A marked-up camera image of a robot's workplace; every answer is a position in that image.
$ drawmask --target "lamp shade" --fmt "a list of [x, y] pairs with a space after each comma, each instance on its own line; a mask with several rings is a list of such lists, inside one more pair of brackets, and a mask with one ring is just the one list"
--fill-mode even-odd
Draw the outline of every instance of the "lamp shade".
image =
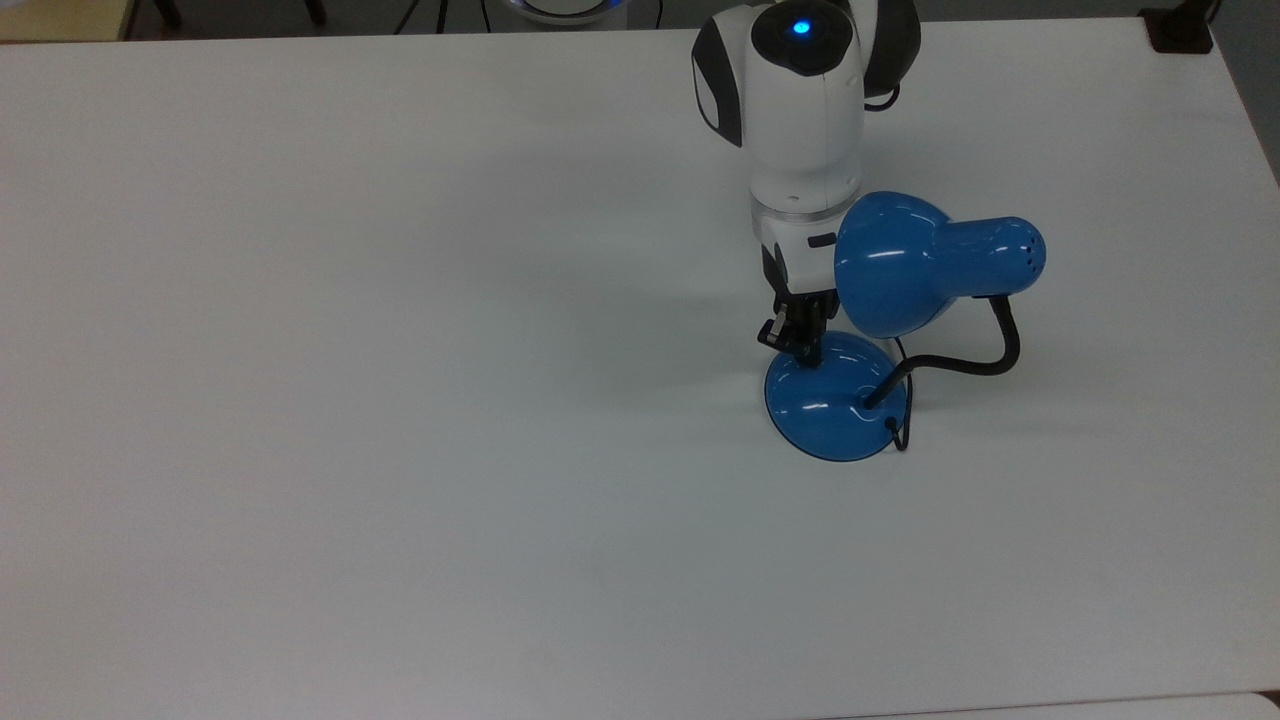
[[956, 297], [1014, 295], [1044, 268], [1044, 238], [1021, 218], [954, 223], [900, 192], [872, 192], [850, 208], [836, 241], [836, 291], [864, 334], [916, 331]]

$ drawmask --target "blue lamp base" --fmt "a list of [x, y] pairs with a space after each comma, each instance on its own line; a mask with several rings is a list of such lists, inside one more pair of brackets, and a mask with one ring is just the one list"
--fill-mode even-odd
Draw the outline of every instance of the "blue lamp base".
[[892, 370], [893, 361], [870, 341], [828, 332], [818, 368], [805, 368], [790, 355], [773, 359], [764, 377], [764, 405], [782, 437], [804, 452], [837, 462], [861, 460], [893, 441], [884, 420], [902, 425], [902, 384], [870, 410], [861, 404]]

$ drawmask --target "table surface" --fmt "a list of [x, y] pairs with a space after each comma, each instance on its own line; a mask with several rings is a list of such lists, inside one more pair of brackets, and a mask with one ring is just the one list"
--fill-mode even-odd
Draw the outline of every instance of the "table surface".
[[0, 42], [120, 40], [133, 0], [26, 0], [0, 9]]
[[927, 712], [911, 720], [1277, 720], [1280, 708], [1258, 694], [1221, 694], [1123, 702], [1085, 702], [959, 712]]
[[[691, 32], [0, 47], [14, 717], [796, 719], [1280, 685], [1280, 192], [1220, 55], [945, 23], [867, 190], [1048, 243], [911, 448], [762, 407]], [[959, 302], [913, 352], [993, 356]]]

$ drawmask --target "chair leg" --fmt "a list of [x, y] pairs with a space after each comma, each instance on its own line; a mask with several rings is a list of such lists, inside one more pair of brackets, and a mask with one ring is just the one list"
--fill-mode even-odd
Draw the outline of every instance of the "chair leg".
[[307, 4], [307, 13], [311, 14], [311, 22], [314, 22], [317, 26], [323, 26], [325, 20], [329, 19], [329, 15], [324, 12], [324, 1], [323, 0], [305, 0], [305, 1]]
[[173, 0], [155, 0], [156, 10], [160, 10], [160, 17], [164, 18], [164, 24], [178, 29], [182, 27], [182, 13], [178, 12], [178, 5], [174, 5]]

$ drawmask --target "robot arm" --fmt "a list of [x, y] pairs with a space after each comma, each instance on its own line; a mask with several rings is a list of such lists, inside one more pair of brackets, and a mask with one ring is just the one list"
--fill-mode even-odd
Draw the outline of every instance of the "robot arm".
[[818, 361], [840, 307], [835, 240], [861, 182], [864, 99], [892, 91], [918, 50], [911, 0], [741, 5], [694, 44], [703, 118], [751, 159], [751, 220], [777, 313], [759, 340], [801, 363]]

